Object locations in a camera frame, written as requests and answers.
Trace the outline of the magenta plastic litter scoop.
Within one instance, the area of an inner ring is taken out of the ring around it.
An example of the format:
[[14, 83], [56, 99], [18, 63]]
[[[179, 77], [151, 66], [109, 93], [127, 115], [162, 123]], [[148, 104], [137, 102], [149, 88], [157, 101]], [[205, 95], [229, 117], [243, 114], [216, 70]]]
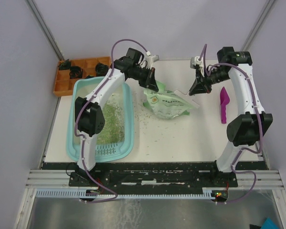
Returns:
[[226, 107], [230, 103], [230, 97], [227, 93], [225, 87], [223, 87], [220, 91], [220, 117], [221, 123], [226, 124], [227, 117], [226, 117]]

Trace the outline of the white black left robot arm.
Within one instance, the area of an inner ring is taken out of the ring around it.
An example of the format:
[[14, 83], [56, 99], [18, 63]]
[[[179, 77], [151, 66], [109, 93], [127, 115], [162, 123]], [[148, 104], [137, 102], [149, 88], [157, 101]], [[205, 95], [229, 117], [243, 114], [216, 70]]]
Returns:
[[96, 174], [91, 170], [95, 167], [95, 148], [98, 134], [103, 130], [105, 118], [102, 109], [113, 94], [127, 79], [137, 80], [139, 85], [158, 92], [153, 64], [159, 61], [158, 55], [129, 48], [126, 55], [112, 63], [111, 69], [96, 86], [86, 95], [75, 100], [74, 134], [81, 140], [81, 152], [77, 165], [84, 170], [79, 180], [85, 186], [95, 183]]

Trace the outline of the green cat litter bag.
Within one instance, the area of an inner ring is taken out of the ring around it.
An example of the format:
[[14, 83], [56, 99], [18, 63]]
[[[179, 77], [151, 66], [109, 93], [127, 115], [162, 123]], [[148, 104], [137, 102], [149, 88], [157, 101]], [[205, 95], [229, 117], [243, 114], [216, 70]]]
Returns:
[[157, 81], [159, 91], [155, 92], [145, 89], [146, 102], [144, 107], [153, 112], [153, 114], [162, 119], [173, 119], [181, 115], [189, 115], [189, 110], [194, 106], [176, 95], [173, 91], [167, 90], [166, 85]]

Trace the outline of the white plastic clip tool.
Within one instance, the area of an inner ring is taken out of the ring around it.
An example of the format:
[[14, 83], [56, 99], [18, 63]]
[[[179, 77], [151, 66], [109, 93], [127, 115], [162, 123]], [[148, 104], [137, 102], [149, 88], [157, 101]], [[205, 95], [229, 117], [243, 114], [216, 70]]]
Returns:
[[174, 93], [179, 96], [180, 98], [182, 98], [183, 100], [187, 101], [189, 104], [191, 104], [194, 108], [199, 108], [200, 105], [198, 103], [196, 103], [192, 96], [189, 95], [189, 92], [187, 92], [186, 94], [182, 93], [179, 90], [175, 90]]

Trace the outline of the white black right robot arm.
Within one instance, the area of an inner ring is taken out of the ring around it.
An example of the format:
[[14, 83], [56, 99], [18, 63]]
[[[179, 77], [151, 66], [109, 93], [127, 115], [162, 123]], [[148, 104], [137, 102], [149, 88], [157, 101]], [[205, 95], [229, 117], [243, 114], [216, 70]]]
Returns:
[[210, 183], [219, 187], [226, 182], [225, 173], [235, 171], [244, 151], [254, 154], [263, 151], [264, 135], [273, 122], [273, 116], [265, 112], [259, 100], [250, 52], [223, 47], [217, 52], [218, 62], [210, 67], [206, 66], [205, 55], [204, 47], [200, 56], [190, 60], [190, 67], [195, 69], [195, 81], [189, 95], [209, 94], [214, 84], [231, 80], [238, 110], [238, 116], [227, 126], [228, 143], [216, 161], [218, 170], [209, 175]]

